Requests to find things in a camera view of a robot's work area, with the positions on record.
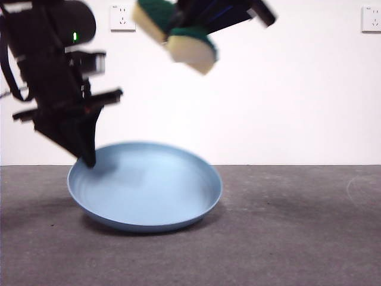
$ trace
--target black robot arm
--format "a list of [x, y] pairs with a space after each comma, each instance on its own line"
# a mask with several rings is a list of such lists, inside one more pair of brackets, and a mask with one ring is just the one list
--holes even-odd
[[[0, 61], [10, 93], [21, 101], [35, 99], [37, 109], [13, 116], [32, 120], [35, 129], [92, 167], [95, 158], [95, 125], [105, 104], [119, 102], [117, 89], [92, 95], [88, 77], [104, 71], [105, 53], [65, 49], [89, 42], [96, 23], [91, 10], [80, 1], [32, 1], [32, 8], [9, 13], [0, 2]], [[29, 95], [21, 96], [8, 62], [10, 48], [27, 83]]]

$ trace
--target yellow sponge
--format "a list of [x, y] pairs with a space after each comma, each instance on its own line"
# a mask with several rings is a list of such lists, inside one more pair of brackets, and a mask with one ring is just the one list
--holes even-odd
[[165, 41], [165, 28], [174, 11], [174, 4], [166, 0], [137, 0], [132, 12], [133, 21], [154, 41]]
[[168, 37], [167, 49], [177, 63], [187, 63], [207, 74], [217, 61], [217, 51], [201, 27], [174, 28]]

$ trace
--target gray carpet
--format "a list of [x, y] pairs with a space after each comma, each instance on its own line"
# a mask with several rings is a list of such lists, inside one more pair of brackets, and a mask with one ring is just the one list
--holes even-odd
[[381, 166], [220, 166], [224, 196], [179, 232], [90, 220], [68, 167], [1, 168], [1, 285], [381, 285]]

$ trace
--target blue plate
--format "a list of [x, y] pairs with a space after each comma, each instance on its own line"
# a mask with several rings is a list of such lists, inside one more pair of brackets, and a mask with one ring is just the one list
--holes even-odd
[[96, 151], [88, 169], [70, 169], [71, 196], [93, 219], [131, 232], [173, 231], [202, 219], [219, 201], [215, 168], [168, 145], [131, 142]]

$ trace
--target wall socket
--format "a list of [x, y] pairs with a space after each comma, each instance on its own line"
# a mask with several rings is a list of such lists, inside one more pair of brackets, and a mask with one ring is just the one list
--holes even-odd
[[133, 4], [110, 6], [111, 31], [134, 32], [136, 30], [135, 22], [131, 19], [132, 6]]
[[363, 6], [362, 31], [363, 32], [381, 32], [381, 7], [380, 6]]

